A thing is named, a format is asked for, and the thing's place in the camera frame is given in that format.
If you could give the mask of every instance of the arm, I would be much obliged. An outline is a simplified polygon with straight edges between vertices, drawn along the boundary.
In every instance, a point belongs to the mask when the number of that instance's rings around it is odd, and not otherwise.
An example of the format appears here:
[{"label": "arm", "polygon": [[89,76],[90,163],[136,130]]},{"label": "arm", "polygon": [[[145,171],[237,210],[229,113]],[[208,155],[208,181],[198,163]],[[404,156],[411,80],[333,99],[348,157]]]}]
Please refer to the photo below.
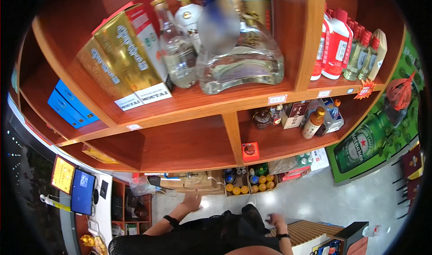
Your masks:
[{"label": "arm", "polygon": [[[270,220],[267,220],[267,222],[276,227],[276,234],[288,234],[288,227],[283,216],[271,214]],[[291,240],[288,237],[283,237],[279,240],[279,249],[284,255],[293,255]]]},{"label": "arm", "polygon": [[[170,217],[175,218],[181,222],[187,214],[195,212],[199,209],[201,203],[201,195],[186,194],[183,201],[169,214]],[[145,235],[157,236],[167,233],[172,230],[169,221],[163,218],[161,221],[151,226],[150,229],[144,232]]]}]

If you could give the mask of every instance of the blue screen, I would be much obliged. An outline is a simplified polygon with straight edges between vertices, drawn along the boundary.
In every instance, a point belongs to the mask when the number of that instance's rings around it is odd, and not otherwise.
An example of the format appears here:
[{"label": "blue screen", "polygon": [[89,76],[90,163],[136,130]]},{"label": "blue screen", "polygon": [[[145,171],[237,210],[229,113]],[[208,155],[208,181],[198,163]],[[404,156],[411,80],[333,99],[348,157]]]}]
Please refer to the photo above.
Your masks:
[{"label": "blue screen", "polygon": [[72,195],[70,209],[72,212],[91,215],[92,214],[92,195],[95,177],[75,169],[72,183]]}]

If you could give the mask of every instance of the plastic bag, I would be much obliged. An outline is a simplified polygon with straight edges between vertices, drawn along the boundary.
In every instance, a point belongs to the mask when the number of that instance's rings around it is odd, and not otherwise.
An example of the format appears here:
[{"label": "plastic bag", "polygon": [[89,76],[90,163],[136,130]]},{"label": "plastic bag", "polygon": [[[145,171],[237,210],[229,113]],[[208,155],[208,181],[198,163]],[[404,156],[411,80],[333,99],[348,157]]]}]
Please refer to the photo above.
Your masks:
[{"label": "plastic bag", "polygon": [[268,165],[269,165],[269,173],[271,174],[289,172],[299,167],[299,164],[296,160],[296,156],[283,158],[277,161],[270,161]]},{"label": "plastic bag", "polygon": [[394,79],[386,88],[387,98],[391,106],[399,111],[408,107],[411,101],[411,81],[416,71],[409,78]]},{"label": "plastic bag", "polygon": [[156,193],[156,186],[147,183],[146,176],[129,179],[129,187],[134,196]]}]

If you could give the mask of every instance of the white sneaker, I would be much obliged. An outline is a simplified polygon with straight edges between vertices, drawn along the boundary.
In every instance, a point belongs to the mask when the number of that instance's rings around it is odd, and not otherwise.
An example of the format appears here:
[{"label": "white sneaker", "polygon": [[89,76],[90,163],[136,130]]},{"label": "white sneaker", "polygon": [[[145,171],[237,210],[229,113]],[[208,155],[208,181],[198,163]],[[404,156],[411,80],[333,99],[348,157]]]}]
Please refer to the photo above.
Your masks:
[{"label": "white sneaker", "polygon": [[257,206],[256,206],[256,203],[257,203],[256,198],[255,198],[254,196],[251,195],[251,196],[249,197],[249,200],[247,201],[246,205],[251,204],[251,205],[253,205],[254,207],[257,207]]}]

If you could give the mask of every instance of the black smartwatch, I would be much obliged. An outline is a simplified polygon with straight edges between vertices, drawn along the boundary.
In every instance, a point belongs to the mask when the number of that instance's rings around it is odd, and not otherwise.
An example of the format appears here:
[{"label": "black smartwatch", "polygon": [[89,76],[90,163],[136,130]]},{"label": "black smartwatch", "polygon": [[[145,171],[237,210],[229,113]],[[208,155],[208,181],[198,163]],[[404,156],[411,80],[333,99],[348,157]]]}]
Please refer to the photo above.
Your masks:
[{"label": "black smartwatch", "polygon": [[166,216],[164,216],[163,218],[165,218],[166,220],[168,220],[168,221],[169,221],[169,224],[170,224],[171,226],[173,226],[174,228],[178,226],[178,223],[179,223],[179,222],[178,222],[178,220],[176,220],[175,218],[170,217],[169,215],[166,215]]},{"label": "black smartwatch", "polygon": [[288,237],[288,238],[290,238],[290,236],[289,236],[289,234],[277,234],[276,235],[276,237],[279,239],[279,240],[281,240],[283,237]]}]

